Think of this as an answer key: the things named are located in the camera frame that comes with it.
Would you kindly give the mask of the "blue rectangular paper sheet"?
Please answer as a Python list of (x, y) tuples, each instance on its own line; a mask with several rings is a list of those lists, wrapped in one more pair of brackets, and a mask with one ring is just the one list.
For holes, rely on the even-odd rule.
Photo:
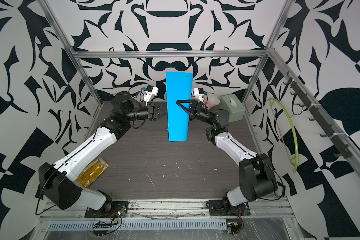
[(177, 101), (191, 99), (192, 73), (166, 73), (167, 116), (170, 142), (182, 142), (188, 138), (189, 115), (182, 107), (188, 108), (189, 103), (178, 105)]

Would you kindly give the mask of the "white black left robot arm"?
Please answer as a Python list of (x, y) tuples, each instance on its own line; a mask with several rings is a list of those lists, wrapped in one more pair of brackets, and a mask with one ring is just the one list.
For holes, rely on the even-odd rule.
[(40, 193), (61, 210), (71, 207), (109, 211), (111, 199), (101, 191), (84, 188), (76, 183), (82, 171), (105, 149), (119, 141), (134, 121), (156, 121), (167, 114), (162, 104), (140, 103), (128, 92), (110, 95), (113, 110), (95, 132), (75, 150), (54, 164), (40, 166)]

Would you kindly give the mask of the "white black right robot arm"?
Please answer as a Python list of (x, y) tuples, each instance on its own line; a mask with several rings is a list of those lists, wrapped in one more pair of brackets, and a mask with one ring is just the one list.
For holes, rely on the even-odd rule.
[(226, 193), (226, 209), (261, 199), (278, 190), (277, 173), (267, 154), (257, 154), (239, 143), (229, 132), (229, 113), (226, 110), (208, 110), (197, 100), (178, 100), (177, 105), (189, 119), (210, 125), (207, 139), (223, 150), (239, 167), (239, 185)]

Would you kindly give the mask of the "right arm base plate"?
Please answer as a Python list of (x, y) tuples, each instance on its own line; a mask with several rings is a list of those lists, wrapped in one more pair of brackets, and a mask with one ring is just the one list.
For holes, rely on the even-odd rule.
[(206, 207), (209, 210), (210, 216), (222, 217), (222, 216), (250, 216), (250, 207), (248, 203), (244, 203), (237, 206), (232, 206), (227, 198), (221, 200), (209, 200), (206, 202)]

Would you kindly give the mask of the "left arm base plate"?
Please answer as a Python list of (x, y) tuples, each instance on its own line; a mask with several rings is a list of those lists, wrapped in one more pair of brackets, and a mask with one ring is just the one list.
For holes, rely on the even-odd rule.
[(85, 218), (112, 218), (116, 215), (124, 217), (128, 212), (129, 203), (130, 202), (128, 201), (106, 201), (105, 205), (102, 206), (99, 210), (87, 208)]

